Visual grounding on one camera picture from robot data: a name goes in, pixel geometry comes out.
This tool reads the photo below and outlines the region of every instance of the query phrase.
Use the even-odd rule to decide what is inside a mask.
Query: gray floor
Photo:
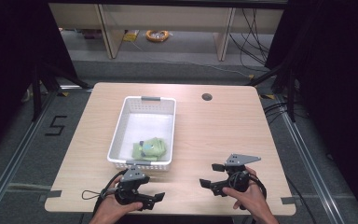
[[[261,35],[260,41],[269,46],[272,35]],[[79,77],[94,84],[99,81],[120,82],[157,82],[157,83],[194,83],[216,85],[243,85],[250,75],[256,77],[263,72],[241,66],[240,52],[232,41],[228,44],[227,56],[223,62],[217,61],[213,35],[209,33],[172,32],[164,43],[151,43],[145,40],[141,31],[135,42],[124,42],[114,60],[107,59],[101,39],[86,40],[82,34],[74,31],[62,32],[69,53]],[[235,34],[239,42],[241,35]],[[259,50],[249,48],[262,56]],[[260,63],[249,57],[242,61],[251,69],[266,70]],[[274,78],[257,86],[260,94],[270,94],[270,85]],[[71,84],[60,80],[62,84]],[[6,194],[0,202],[0,223],[88,223],[90,214],[49,213],[44,209],[43,197],[48,193],[55,175],[60,169],[66,149],[69,146],[76,125],[90,96],[89,91],[69,91],[66,97],[55,96],[46,116],[24,156],[17,173],[14,175]],[[264,107],[276,104],[276,100],[261,99]],[[0,176],[15,153],[22,137],[31,124],[33,105],[26,102],[18,111],[7,128],[0,144]],[[328,213],[315,189],[295,142],[284,122],[284,116],[267,114],[276,148],[283,169],[304,197],[306,204],[317,223],[330,223]],[[49,127],[55,116],[67,116],[57,122],[65,125],[60,136],[45,136],[57,130]],[[296,105],[296,126],[316,163],[337,204],[337,209],[345,223],[358,223],[358,203],[346,185],[334,161],[328,159],[320,136],[315,130],[307,111]],[[281,223],[312,223],[310,213],[299,200],[298,193],[291,188],[297,200],[296,214],[292,217],[278,217]],[[242,223],[244,217],[235,217],[235,223]]]

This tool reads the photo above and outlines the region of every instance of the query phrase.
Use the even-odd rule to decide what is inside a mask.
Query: basket handle
[[[141,100],[143,100],[143,101],[161,101],[161,98],[155,97],[155,96],[141,96]]]
[[[151,161],[126,161],[127,165],[152,165]]]

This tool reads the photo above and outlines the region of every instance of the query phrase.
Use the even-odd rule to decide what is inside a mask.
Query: human hand
[[[113,182],[110,188],[114,188],[120,181],[121,176],[118,176]],[[115,198],[114,194],[107,195],[98,207],[97,212],[92,218],[90,224],[114,224],[121,217],[129,212],[136,211],[143,207],[142,203],[129,203],[121,205]]]
[[[255,170],[247,166],[246,170],[251,175],[256,176]],[[237,209],[242,204],[249,210],[257,223],[278,223],[278,220],[272,215],[260,187],[258,187],[253,180],[249,181],[249,188],[245,192],[239,192],[232,188],[223,188],[223,192],[226,195],[237,199],[233,206],[234,209]]]

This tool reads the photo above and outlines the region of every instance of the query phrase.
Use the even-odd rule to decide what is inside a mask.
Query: green plush toy
[[[161,138],[152,138],[133,144],[132,157],[137,161],[158,161],[166,152]]]

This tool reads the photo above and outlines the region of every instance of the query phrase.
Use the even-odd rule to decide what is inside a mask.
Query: white plastic basket
[[[168,171],[172,161],[176,100],[165,97],[128,96],[118,118],[107,159],[118,169],[138,165],[143,170]],[[132,157],[133,143],[161,138],[166,152],[158,161]]]

